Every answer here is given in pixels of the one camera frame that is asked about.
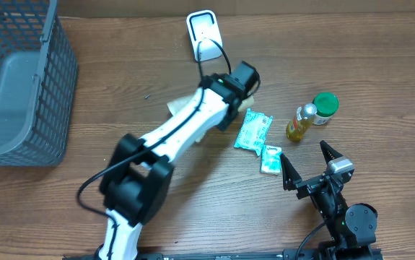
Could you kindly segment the green-capped white bottle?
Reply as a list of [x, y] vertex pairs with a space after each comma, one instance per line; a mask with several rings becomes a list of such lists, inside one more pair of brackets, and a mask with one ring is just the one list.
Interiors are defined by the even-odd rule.
[[332, 92], [317, 94], [313, 99], [313, 104], [317, 108], [313, 124], [317, 126], [328, 123], [339, 108], [338, 98]]

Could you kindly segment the small teal white box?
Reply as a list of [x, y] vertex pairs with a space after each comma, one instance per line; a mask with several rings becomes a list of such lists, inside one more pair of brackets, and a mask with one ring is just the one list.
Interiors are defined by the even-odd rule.
[[278, 175], [281, 172], [280, 155], [282, 149], [271, 145], [264, 145], [261, 153], [261, 173]]

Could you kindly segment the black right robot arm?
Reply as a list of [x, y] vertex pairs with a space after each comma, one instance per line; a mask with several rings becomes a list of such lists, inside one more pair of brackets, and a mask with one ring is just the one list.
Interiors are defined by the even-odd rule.
[[[377, 210], [365, 203], [349, 206], [341, 193], [344, 184], [354, 174], [353, 162], [325, 141], [320, 142], [320, 148], [327, 167], [321, 175], [306, 181], [302, 180], [289, 159], [280, 155], [283, 188], [295, 190], [298, 199], [311, 198], [323, 218], [323, 222], [304, 238], [298, 249], [287, 255], [293, 259], [382, 259], [381, 250], [371, 247], [376, 242]], [[331, 239], [305, 253], [305, 244], [321, 228], [328, 229]]]

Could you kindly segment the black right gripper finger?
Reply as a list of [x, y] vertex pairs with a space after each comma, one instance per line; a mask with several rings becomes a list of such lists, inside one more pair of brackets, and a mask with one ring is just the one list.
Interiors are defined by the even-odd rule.
[[321, 148], [321, 151], [323, 153], [326, 163], [329, 163], [331, 160], [335, 160], [343, 156], [341, 153], [337, 152], [324, 140], [320, 141], [320, 148]]
[[284, 154], [280, 154], [280, 160], [283, 170], [283, 188], [288, 191], [295, 190], [297, 184], [302, 181], [301, 176]]

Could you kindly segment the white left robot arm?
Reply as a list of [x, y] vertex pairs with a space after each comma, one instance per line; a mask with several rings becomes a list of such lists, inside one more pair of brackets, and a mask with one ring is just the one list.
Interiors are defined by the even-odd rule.
[[99, 185], [108, 227], [96, 259], [137, 257], [141, 229], [164, 203], [175, 162], [209, 129], [225, 131], [259, 81], [256, 68], [244, 61], [230, 74], [205, 76], [163, 125], [140, 138], [121, 138]]

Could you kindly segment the yellow Vim dish soap bottle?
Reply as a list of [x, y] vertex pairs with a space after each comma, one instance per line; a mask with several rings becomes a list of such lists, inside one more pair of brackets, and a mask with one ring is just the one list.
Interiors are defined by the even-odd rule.
[[305, 132], [313, 124], [316, 113], [317, 108], [313, 103], [298, 107], [293, 119], [287, 125], [287, 138], [293, 142], [300, 142]]

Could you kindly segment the cream brown bread bag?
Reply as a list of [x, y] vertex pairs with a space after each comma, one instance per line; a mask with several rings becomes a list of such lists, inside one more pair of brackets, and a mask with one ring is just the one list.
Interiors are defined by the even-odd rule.
[[[185, 97], [179, 97], [173, 101], [167, 103], [168, 109], [171, 112], [172, 116], [175, 116], [177, 113], [181, 112], [184, 107], [193, 105], [194, 108], [197, 107], [199, 101], [198, 98], [200, 97], [201, 93], [197, 92], [195, 95], [189, 95]], [[223, 98], [212, 92], [211, 90], [206, 90], [204, 92], [204, 99], [201, 108], [207, 108], [210, 105], [215, 105], [217, 103], [223, 103]], [[247, 108], [254, 104], [254, 97], [248, 97], [244, 101], [240, 102], [239, 111], [245, 111]], [[168, 146], [169, 144], [180, 144], [178, 141], [178, 136], [174, 134], [169, 139], [165, 140], [162, 145]]]

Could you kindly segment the light teal snack packet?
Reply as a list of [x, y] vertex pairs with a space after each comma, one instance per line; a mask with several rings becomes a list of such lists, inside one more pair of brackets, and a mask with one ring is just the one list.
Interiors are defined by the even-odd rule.
[[255, 112], [248, 108], [234, 148], [251, 150], [259, 156], [272, 121], [273, 116], [266, 116], [264, 113]]

